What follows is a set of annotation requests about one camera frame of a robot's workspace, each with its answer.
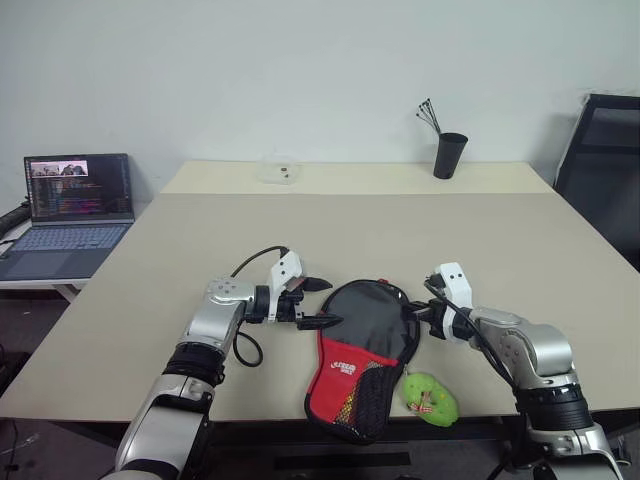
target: laptop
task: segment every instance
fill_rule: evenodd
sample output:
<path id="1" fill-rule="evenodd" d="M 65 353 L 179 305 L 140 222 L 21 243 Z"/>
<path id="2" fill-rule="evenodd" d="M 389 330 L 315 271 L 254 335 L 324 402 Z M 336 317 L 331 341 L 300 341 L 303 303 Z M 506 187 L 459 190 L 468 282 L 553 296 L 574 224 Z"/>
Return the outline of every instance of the laptop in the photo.
<path id="1" fill-rule="evenodd" d="M 25 157 L 32 227 L 0 255 L 0 281 L 91 278 L 134 222 L 124 153 Z"/>

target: white table leg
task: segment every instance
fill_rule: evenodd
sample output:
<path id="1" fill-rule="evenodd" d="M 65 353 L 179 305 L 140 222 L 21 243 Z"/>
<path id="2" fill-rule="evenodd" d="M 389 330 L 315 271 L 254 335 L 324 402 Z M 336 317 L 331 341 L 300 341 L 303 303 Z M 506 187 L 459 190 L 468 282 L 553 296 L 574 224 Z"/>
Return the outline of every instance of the white table leg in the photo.
<path id="1" fill-rule="evenodd" d="M 53 288 L 56 289 L 56 291 L 62 295 L 67 302 L 71 303 L 73 302 L 73 300 L 78 296 L 78 294 L 80 293 L 80 290 L 78 290 L 76 287 L 74 287 L 73 285 L 69 284 L 69 285 L 53 285 Z"/>

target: floor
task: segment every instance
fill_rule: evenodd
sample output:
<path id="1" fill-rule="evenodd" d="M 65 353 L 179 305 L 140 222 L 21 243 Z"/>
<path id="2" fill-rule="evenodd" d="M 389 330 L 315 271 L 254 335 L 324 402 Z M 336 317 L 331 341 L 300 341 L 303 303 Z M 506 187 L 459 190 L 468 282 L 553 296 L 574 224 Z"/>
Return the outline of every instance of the floor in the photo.
<path id="1" fill-rule="evenodd" d="M 18 300 L 0 295 L 0 342 L 8 351 L 33 352 L 55 325 L 67 306 L 62 299 Z M 19 470 L 11 480 L 68 480 L 101 478 L 113 465 L 115 449 L 89 440 L 44 421 L 18 420 L 18 449 L 15 464 Z M 0 466 L 9 462 L 13 429 L 10 420 L 0 419 Z M 627 449 L 634 465 L 624 472 L 626 479 L 640 478 L 640 432 L 627 435 Z M 313 468 L 301 466 L 301 456 L 365 454 L 365 461 L 383 460 L 393 466 L 376 468 Z M 499 456 L 494 442 L 428 441 L 376 444 L 369 447 L 327 445 L 270 447 L 260 450 L 234 448 L 217 451 L 210 479 L 273 480 L 393 480 L 406 478 L 484 479 Z M 531 479 L 530 472 L 503 473 L 499 480 Z"/>

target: laptop keyboard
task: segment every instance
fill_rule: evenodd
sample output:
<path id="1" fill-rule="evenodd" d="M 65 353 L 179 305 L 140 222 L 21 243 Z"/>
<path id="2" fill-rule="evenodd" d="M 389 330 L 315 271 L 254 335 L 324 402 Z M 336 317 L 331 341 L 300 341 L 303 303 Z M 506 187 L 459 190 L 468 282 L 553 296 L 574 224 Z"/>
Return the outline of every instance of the laptop keyboard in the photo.
<path id="1" fill-rule="evenodd" d="M 126 227 L 47 227 L 33 228 L 18 240 L 12 250 L 92 250 L 113 248 Z"/>

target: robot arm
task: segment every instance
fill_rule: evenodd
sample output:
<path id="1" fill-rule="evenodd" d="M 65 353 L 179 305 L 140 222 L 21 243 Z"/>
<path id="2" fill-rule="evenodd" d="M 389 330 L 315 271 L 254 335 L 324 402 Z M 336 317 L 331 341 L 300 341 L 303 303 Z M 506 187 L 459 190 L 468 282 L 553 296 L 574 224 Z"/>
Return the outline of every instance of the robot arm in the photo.
<path id="1" fill-rule="evenodd" d="M 241 322 L 296 322 L 315 329 L 339 317 L 306 317 L 303 291 L 330 288 L 305 278 L 300 258 L 289 251 L 271 270 L 268 285 L 236 278 L 209 283 L 200 308 L 187 326 L 162 375 L 129 425 L 109 480 L 175 480 L 196 475 L 210 435 L 214 389 L 224 380 L 224 361 Z"/>
<path id="2" fill-rule="evenodd" d="M 516 408 L 527 418 L 529 456 L 543 459 L 534 478 L 622 480 L 604 431 L 591 418 L 571 347 L 559 330 L 513 313 L 472 308 L 471 287 L 457 263 L 438 267 L 425 286 L 436 298 L 414 302 L 410 309 L 431 325 L 430 334 L 468 341 L 489 358 L 486 342 L 509 372 Z M 446 300 L 461 308 L 454 311 Z"/>

